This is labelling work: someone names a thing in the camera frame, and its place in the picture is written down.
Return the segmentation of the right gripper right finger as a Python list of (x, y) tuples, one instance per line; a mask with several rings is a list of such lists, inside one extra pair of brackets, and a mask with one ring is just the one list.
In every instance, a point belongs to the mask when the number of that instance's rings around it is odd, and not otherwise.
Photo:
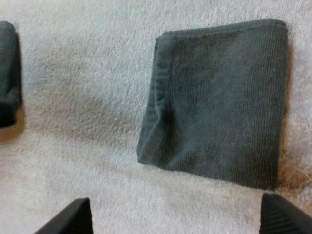
[(312, 218), (280, 195), (264, 193), (261, 201), (261, 234), (310, 234)]

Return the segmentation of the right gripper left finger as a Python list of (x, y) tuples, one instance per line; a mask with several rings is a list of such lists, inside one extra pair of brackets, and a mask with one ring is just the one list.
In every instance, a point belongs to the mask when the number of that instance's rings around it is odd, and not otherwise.
[(90, 199), (75, 199), (35, 233), (93, 234)]

